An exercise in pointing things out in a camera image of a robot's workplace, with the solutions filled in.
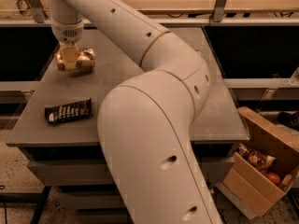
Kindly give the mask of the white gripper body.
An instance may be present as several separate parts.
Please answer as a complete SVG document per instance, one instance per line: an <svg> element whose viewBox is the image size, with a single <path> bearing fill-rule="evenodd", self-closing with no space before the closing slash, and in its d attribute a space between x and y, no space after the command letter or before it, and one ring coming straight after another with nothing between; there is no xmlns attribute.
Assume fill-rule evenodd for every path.
<svg viewBox="0 0 299 224"><path fill-rule="evenodd" d="M59 42L76 43L83 36L84 22L76 21L72 24L62 23L61 21L51 20L51 30Z"/></svg>

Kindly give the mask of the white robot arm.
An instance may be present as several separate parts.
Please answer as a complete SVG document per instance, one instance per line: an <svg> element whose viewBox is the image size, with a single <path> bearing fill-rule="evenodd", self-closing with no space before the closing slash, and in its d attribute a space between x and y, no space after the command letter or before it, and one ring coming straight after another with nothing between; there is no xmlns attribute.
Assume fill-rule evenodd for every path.
<svg viewBox="0 0 299 224"><path fill-rule="evenodd" d="M55 0L87 18L143 72L100 105L107 166L134 224L222 224L189 130L211 87L203 55L120 0Z"/></svg>

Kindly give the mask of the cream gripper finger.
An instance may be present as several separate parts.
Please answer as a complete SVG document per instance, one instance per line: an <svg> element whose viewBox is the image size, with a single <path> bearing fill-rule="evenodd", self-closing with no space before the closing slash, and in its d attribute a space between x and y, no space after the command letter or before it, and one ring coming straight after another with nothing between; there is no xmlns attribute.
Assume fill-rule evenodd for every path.
<svg viewBox="0 0 299 224"><path fill-rule="evenodd" d="M62 43L60 53L65 71L71 71L76 68L78 59L78 46L74 43Z"/></svg>

